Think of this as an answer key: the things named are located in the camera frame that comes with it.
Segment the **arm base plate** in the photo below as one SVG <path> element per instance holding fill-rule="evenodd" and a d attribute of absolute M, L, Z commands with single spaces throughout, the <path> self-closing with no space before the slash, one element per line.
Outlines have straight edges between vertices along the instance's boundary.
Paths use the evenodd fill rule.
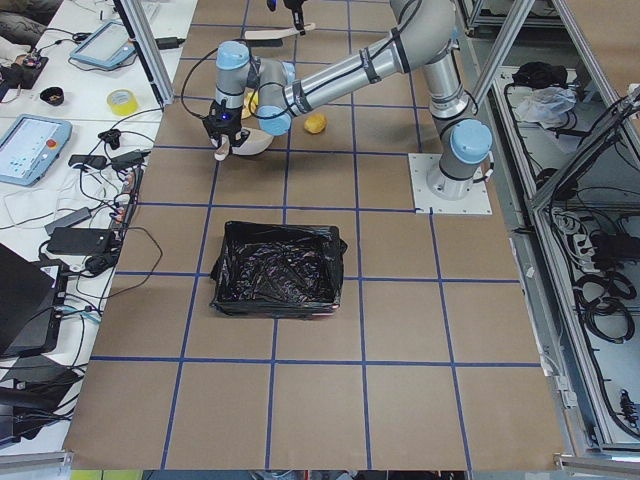
<path fill-rule="evenodd" d="M 419 214 L 488 216 L 492 207 L 480 165 L 471 179 L 452 180 L 440 171 L 441 154 L 410 153 L 414 211 Z"/>

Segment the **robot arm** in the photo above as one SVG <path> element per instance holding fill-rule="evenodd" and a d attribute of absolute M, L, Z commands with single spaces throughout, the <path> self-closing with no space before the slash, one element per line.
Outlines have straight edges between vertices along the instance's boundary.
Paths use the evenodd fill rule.
<path fill-rule="evenodd" d="M 466 197 L 493 138 L 471 113 L 471 96 L 463 88 L 452 53 L 456 6 L 447 0 L 422 0 L 393 1 L 390 7 L 397 25 L 385 38 L 301 79 L 289 62 L 257 57 L 239 40 L 221 43 L 215 97 L 202 118 L 216 159 L 225 159 L 251 136 L 241 119 L 248 89 L 258 96 L 253 115 L 260 128 L 280 136 L 296 117 L 394 74 L 420 69 L 443 149 L 437 165 L 427 173 L 427 186 L 445 200 Z"/>

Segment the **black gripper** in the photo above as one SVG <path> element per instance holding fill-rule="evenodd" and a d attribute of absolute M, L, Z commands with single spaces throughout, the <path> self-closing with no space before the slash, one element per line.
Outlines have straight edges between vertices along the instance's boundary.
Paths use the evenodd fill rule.
<path fill-rule="evenodd" d="M 292 14 L 294 27 L 299 32 L 300 35 L 306 34 L 305 23 L 304 23 L 304 13 L 302 5 L 305 0 L 267 0 L 266 5 L 267 8 L 274 12 L 280 4 L 282 4 L 285 8 L 289 9 Z"/>
<path fill-rule="evenodd" d="M 241 113 L 243 106 L 230 107 L 227 101 L 214 100 L 209 114 L 202 120 L 203 126 L 215 149 L 225 144 L 225 134 L 232 140 L 232 148 L 239 150 L 249 139 L 250 131 L 242 128 Z"/>

